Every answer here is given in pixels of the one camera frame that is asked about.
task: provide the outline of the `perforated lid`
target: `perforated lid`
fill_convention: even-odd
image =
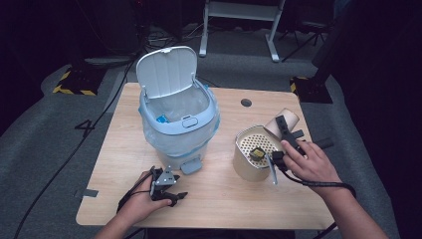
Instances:
[[[143,56],[136,65],[139,84],[150,99],[188,89],[197,67],[196,53],[189,47],[172,47]]]

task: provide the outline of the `wooden table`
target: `wooden table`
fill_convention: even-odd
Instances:
[[[221,124],[208,143],[203,167],[181,177],[168,191],[189,194],[174,207],[160,209],[141,227],[238,228],[238,229],[324,229],[333,219],[323,201],[309,188],[291,182],[279,171],[279,184],[272,177],[260,182],[242,179],[232,160],[236,135],[253,125],[266,124],[287,108],[300,121],[311,140],[297,97],[292,93],[232,89],[212,89],[220,107]],[[140,87],[126,84],[116,106],[105,142],[88,189],[97,197],[84,197],[77,215],[81,225],[105,225],[114,215],[117,203],[143,171],[161,166],[155,149],[146,142],[138,113]],[[241,105],[249,99],[248,108]]]

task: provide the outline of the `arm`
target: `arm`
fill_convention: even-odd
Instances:
[[[341,182],[325,153],[312,142],[298,140],[306,156],[300,155],[285,140],[283,160],[300,179],[320,182]],[[348,189],[340,187],[311,187],[325,202],[343,238],[387,238],[382,229],[360,206]]]
[[[149,191],[152,176],[141,183],[135,191]],[[117,215],[96,235],[95,238],[123,238],[126,231],[153,211],[171,204],[170,199],[152,201],[148,192],[132,195]]]

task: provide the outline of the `person's right hand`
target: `person's right hand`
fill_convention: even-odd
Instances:
[[[341,182],[334,166],[326,154],[313,142],[297,140],[299,147],[305,152],[302,156],[287,141],[282,140],[286,153],[283,157],[288,169],[298,178],[306,181]],[[320,197],[325,198],[338,187],[311,187]]]

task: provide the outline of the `person's left hand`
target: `person's left hand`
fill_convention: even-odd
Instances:
[[[148,171],[143,172],[139,179],[141,179],[147,173]],[[153,211],[169,206],[171,204],[170,199],[159,201],[151,200],[151,197],[149,196],[151,180],[152,175],[148,176],[144,182],[137,186],[133,192],[145,192],[133,194],[117,213],[116,217],[119,217],[126,225],[132,226],[135,223],[147,218]]]

